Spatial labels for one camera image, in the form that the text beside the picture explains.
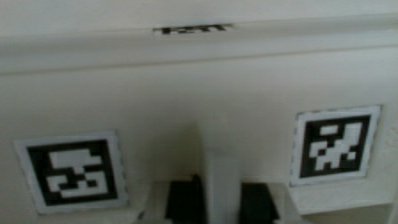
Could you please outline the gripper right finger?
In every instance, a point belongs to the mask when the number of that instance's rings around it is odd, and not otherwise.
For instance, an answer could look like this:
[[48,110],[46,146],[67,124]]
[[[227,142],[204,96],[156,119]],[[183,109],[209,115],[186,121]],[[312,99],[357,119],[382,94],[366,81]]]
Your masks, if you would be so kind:
[[279,183],[243,183],[240,224],[288,224],[286,187]]

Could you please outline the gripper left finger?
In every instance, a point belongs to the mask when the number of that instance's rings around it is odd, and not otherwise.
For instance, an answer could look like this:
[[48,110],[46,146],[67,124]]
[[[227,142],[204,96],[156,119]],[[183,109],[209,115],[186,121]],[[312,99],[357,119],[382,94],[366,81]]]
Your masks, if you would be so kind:
[[156,182],[135,224],[204,224],[204,190],[199,175]]

